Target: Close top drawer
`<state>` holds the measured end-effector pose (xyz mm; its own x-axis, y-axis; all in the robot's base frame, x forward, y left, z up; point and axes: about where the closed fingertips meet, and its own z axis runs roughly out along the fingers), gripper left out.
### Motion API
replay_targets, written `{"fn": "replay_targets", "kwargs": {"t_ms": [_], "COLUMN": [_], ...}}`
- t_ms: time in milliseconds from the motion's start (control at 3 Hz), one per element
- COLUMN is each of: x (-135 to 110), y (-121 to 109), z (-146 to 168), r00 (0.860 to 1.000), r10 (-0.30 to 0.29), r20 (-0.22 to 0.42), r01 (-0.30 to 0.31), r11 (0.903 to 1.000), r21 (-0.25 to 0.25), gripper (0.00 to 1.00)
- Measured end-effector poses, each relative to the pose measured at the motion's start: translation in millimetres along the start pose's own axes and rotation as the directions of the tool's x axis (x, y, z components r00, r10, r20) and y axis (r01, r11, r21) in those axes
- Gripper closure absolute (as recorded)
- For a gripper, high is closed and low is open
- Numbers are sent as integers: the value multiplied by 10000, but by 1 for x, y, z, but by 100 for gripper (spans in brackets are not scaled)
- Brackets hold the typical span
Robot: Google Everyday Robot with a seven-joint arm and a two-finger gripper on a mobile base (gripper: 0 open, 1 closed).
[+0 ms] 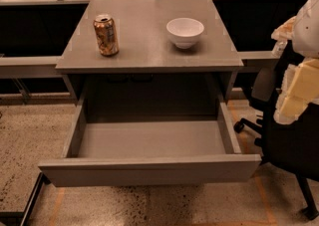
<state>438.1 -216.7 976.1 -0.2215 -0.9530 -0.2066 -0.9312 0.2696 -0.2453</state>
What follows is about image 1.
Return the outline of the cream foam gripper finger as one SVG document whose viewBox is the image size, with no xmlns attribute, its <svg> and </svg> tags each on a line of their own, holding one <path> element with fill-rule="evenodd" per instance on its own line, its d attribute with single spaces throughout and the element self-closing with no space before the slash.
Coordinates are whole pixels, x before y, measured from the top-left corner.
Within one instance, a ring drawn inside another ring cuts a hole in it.
<svg viewBox="0 0 319 226">
<path fill-rule="evenodd" d="M 298 66 L 289 64 L 283 77 L 274 120 L 292 124 L 304 113 L 310 103 L 319 99 L 319 60 L 305 59 Z"/>
</svg>

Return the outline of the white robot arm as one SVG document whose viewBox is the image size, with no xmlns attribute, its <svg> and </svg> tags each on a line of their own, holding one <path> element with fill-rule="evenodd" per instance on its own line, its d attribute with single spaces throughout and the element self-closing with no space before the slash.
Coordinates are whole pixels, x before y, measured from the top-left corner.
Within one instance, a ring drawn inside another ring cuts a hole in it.
<svg viewBox="0 0 319 226">
<path fill-rule="evenodd" d="M 290 40 L 293 51 L 303 57 L 300 64 L 289 64 L 285 70 L 273 115 L 277 123 L 292 124 L 310 103 L 318 103 L 319 0 L 307 0 L 296 16 L 273 31 L 271 38 Z"/>
</svg>

